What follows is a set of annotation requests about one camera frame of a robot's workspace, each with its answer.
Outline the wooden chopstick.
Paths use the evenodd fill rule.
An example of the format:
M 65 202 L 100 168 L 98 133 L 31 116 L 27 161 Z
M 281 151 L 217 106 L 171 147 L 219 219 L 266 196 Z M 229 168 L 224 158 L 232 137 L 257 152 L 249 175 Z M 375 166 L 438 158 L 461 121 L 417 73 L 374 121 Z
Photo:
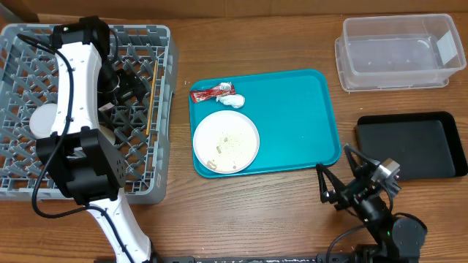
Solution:
M 157 65 L 158 63 L 154 63 L 154 70 L 153 70 L 153 79 L 151 83 L 151 95 L 149 97 L 149 107 L 148 107 L 148 118 L 147 118 L 147 125 L 146 125 L 146 136 L 148 137 L 151 130 L 151 122 L 152 122 L 152 115 L 153 115 L 153 108 L 154 108 L 154 94 L 156 89 L 156 79 L 157 79 Z

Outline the white cup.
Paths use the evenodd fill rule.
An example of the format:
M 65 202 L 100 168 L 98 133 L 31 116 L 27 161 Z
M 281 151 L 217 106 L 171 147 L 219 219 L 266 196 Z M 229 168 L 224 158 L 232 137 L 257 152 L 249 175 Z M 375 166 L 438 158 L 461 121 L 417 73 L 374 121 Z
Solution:
M 105 138 L 110 142 L 111 145 L 115 145 L 116 143 L 116 137 L 109 128 L 106 128 L 105 126 L 100 125 L 99 126 L 100 132 L 105 136 Z

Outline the grey bowl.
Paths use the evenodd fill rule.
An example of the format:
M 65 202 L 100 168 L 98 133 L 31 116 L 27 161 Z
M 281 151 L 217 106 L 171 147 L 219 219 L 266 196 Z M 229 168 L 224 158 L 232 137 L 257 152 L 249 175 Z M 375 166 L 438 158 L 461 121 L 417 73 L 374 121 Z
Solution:
M 39 106 L 31 115 L 29 127 L 37 139 L 49 137 L 57 112 L 57 104 Z

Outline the large white plate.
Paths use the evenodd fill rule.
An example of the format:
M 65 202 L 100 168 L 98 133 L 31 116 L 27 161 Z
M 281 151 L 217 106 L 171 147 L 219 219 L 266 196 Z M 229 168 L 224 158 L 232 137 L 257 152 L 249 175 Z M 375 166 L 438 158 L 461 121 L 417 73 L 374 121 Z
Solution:
M 244 114 L 222 110 L 206 116 L 192 138 L 193 151 L 203 167 L 220 175 L 246 169 L 260 150 L 260 134 Z

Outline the small pink-white bowl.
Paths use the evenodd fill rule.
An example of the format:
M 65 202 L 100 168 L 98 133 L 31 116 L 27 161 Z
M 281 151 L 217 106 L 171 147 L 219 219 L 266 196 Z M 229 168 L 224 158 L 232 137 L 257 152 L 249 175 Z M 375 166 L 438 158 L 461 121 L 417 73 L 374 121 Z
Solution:
M 112 103 L 109 102 L 109 103 L 104 104 L 103 106 L 101 106 L 101 107 L 99 108 L 99 111 L 104 112 L 104 111 L 107 111 L 107 110 L 112 109 L 113 107 L 114 107 L 114 104 L 112 104 Z

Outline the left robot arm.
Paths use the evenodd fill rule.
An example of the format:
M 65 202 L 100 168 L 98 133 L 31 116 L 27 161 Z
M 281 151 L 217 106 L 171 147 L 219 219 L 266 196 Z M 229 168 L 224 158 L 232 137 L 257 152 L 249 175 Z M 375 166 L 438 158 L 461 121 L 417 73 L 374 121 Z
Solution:
M 99 73 L 108 65 L 110 28 L 97 17 L 55 26 L 48 48 L 58 63 L 58 107 L 51 133 L 36 150 L 60 192 L 88 211 L 105 233 L 117 262 L 150 262 L 152 243 L 124 193 L 126 162 L 99 129 Z

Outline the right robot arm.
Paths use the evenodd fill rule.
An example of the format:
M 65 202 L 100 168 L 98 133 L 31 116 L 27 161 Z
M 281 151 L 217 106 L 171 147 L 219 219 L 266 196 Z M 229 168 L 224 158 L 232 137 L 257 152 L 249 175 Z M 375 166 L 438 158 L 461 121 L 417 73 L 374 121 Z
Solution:
M 362 224 L 336 237 L 323 256 L 324 262 L 418 262 L 428 233 L 427 226 L 409 213 L 394 213 L 394 197 L 400 192 L 396 179 L 400 165 L 393 159 L 384 162 L 370 158 L 351 145 L 344 146 L 355 177 L 341 182 L 325 165 L 317 164 L 320 201 L 345 210 Z M 357 245 L 350 254 L 333 255 L 338 241 L 366 229 L 373 245 Z

